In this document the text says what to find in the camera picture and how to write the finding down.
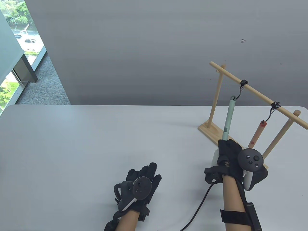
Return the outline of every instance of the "hand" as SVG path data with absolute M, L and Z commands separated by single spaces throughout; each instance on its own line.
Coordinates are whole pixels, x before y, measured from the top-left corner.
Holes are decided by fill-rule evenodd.
M 243 169 L 238 164 L 238 154 L 242 151 L 242 147 L 233 140 L 218 141 L 219 158 L 218 165 L 229 167 L 229 176 L 234 177 L 239 182 L 243 180 Z
M 150 194 L 147 196 L 147 198 L 141 201 L 134 202 L 129 207 L 129 209 L 134 210 L 136 212 L 141 212 L 143 209 L 143 206 L 150 203 L 153 197 L 153 194 L 155 190 L 157 189 L 159 182 L 161 181 L 160 175 L 155 176 L 156 168 L 157 168 L 156 163 L 150 163 L 149 166 L 144 166 L 140 171 L 135 171 L 134 169 L 129 170 L 127 177 L 126 177 L 127 181 L 135 181 L 137 178 L 141 176 L 146 176 L 147 178 L 149 178 L 149 180 L 152 183 L 152 189 L 151 189 Z

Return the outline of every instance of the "wooden base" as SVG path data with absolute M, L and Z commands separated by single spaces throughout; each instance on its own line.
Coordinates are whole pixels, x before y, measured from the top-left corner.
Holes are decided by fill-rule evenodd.
M 221 130 L 213 122 L 211 123 L 211 127 L 210 128 L 208 128 L 207 125 L 208 125 L 208 120 L 205 121 L 205 123 L 201 124 L 198 127 L 198 130 L 200 132 L 202 132 L 206 137 L 208 137 L 214 144 L 216 144 L 218 146 L 218 140 L 221 140 L 223 130 Z

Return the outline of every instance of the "hook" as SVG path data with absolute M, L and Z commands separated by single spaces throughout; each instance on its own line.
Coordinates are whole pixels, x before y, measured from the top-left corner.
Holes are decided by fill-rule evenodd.
M 269 117 L 268 117 L 266 120 L 263 120 L 263 121 L 265 121 L 265 122 L 267 122 L 267 121 L 270 119 L 271 114 L 272 114 L 274 111 L 276 111 L 277 108 L 281 107 L 281 106 L 280 106 L 280 102 L 277 102 L 277 101 L 273 102 L 273 103 L 271 104 L 271 106 L 272 106 L 272 108 L 271 108 L 270 111 L 269 111 L 269 113 L 270 113 Z
M 238 99 L 240 96 L 241 96 L 241 92 L 242 90 L 244 90 L 244 86 L 248 84 L 248 81 L 243 79 L 241 82 L 240 82 L 240 94 L 238 95 L 238 97 L 236 99 Z

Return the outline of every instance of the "grass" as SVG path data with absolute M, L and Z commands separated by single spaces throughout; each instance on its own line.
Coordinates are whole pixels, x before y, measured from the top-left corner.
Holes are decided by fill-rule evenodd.
M 25 51 L 25 55 L 38 55 L 39 53 L 35 52 L 35 51 Z
M 13 94 L 15 93 L 16 89 L 19 87 L 19 83 L 17 82 L 8 82 L 8 84 L 11 86 L 11 91 L 8 93 L 5 93 L 4 95 L 8 96 L 10 99 L 12 98 Z M 5 102 L 0 102 L 0 106 L 2 108 L 5 108 L 9 100 L 4 100 Z

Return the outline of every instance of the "green handle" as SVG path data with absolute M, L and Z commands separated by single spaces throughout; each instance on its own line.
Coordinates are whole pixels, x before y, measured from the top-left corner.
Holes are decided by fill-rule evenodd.
M 227 113 L 227 118 L 226 118 L 226 122 L 225 122 L 225 128 L 224 128 L 224 132 L 222 134 L 222 140 L 228 139 L 232 115 L 233 115 L 233 111 L 234 111 L 234 107 L 235 107 L 235 102 L 236 102 L 236 97 L 233 95 L 233 96 L 231 96 L 231 99 L 230 99 L 230 102 L 229 102 L 228 113 Z

